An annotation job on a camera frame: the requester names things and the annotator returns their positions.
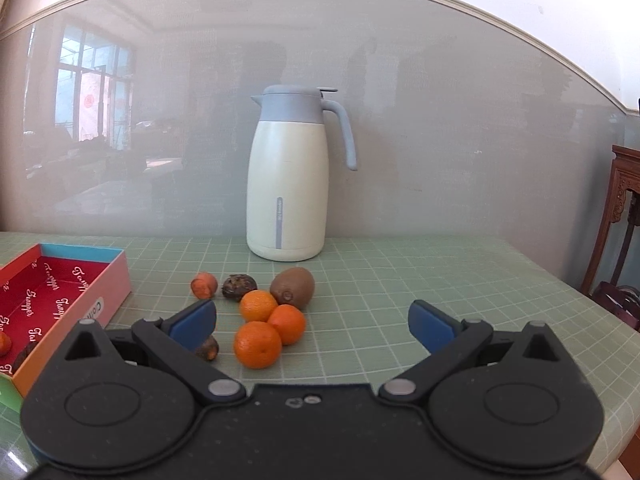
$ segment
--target red box lining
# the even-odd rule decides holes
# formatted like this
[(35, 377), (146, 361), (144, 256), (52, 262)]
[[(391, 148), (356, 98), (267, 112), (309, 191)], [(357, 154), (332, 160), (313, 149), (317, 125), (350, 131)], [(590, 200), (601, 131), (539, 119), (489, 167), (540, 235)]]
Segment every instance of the red box lining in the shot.
[(40, 341), (108, 263), (40, 256), (0, 285), (0, 330), (12, 341), (0, 372), (13, 375), (16, 356)]

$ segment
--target pink box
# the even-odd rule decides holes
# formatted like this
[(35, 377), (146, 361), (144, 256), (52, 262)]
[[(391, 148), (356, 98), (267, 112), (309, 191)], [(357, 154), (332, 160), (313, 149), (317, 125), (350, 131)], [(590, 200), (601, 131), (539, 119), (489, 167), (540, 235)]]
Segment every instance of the pink box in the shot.
[(71, 327), (82, 318), (107, 325), (130, 292), (117, 248), (38, 244), (2, 267), (0, 332), (12, 346), (0, 356), (0, 403), (20, 410)]

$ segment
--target dark fruit in box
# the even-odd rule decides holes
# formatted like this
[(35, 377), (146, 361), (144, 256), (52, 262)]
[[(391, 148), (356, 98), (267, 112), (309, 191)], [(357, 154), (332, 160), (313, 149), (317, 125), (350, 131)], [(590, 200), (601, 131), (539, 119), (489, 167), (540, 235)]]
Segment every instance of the dark fruit in box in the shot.
[(257, 289), (257, 283), (248, 274), (232, 274), (222, 285), (222, 295), (230, 300), (240, 301), (246, 293)]
[(210, 300), (217, 290), (218, 280), (208, 272), (199, 272), (191, 280), (191, 291), (199, 300)]
[(220, 346), (216, 338), (210, 335), (199, 348), (196, 348), (195, 354), (205, 361), (213, 361), (218, 357), (218, 352), (220, 352)]
[(316, 289), (316, 280), (304, 267), (283, 270), (271, 282), (270, 293), (278, 304), (305, 308)]
[(18, 371), (18, 368), (20, 368), (27, 356), (33, 352), (33, 349), (36, 348), (37, 344), (37, 341), (31, 341), (27, 346), (20, 350), (20, 353), (15, 357), (14, 364), (11, 367), (14, 374)]

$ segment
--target dried fruit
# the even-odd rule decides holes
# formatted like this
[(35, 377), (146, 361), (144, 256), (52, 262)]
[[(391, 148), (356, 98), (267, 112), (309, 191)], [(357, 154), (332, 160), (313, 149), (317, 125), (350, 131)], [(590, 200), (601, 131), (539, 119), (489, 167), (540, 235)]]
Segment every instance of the dried fruit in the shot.
[(262, 321), (242, 325), (234, 339), (234, 353), (248, 368), (266, 368), (278, 360), (282, 341), (276, 329)]
[(0, 357), (11, 351), (11, 338), (4, 332), (0, 332)]
[(278, 304), (305, 308), (316, 289), (313, 275), (304, 267), (283, 270), (271, 282), (270, 292)]
[(196, 348), (195, 354), (205, 361), (213, 361), (218, 357), (218, 352), (220, 352), (220, 345), (216, 338), (210, 335), (199, 348)]
[(240, 301), (246, 293), (257, 288), (257, 283), (248, 274), (232, 274), (222, 285), (222, 295), (230, 300)]
[(24, 360), (27, 358), (27, 356), (31, 352), (33, 352), (33, 349), (36, 348), (37, 344), (38, 344), (38, 341), (31, 341), (30, 343), (27, 344), (27, 346), (25, 346), (22, 350), (20, 350), (20, 353), (15, 357), (14, 364), (11, 367), (11, 370), (13, 371), (14, 374), (17, 372), (18, 368), (20, 368), (20, 366), (22, 365)]
[(210, 300), (217, 290), (218, 280), (208, 272), (199, 272), (191, 280), (191, 291), (199, 300)]
[(277, 306), (269, 316), (267, 323), (280, 334), (283, 345), (291, 345), (298, 341), (305, 333), (306, 328), (305, 315), (293, 305)]

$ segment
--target kiwi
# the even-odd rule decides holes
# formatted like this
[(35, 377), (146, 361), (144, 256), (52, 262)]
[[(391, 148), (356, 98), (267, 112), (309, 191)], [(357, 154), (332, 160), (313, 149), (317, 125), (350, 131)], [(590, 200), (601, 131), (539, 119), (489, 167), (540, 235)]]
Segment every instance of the kiwi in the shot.
[(271, 282), (269, 289), (278, 304), (290, 304), (305, 308), (314, 294), (316, 282), (304, 267), (283, 270)]

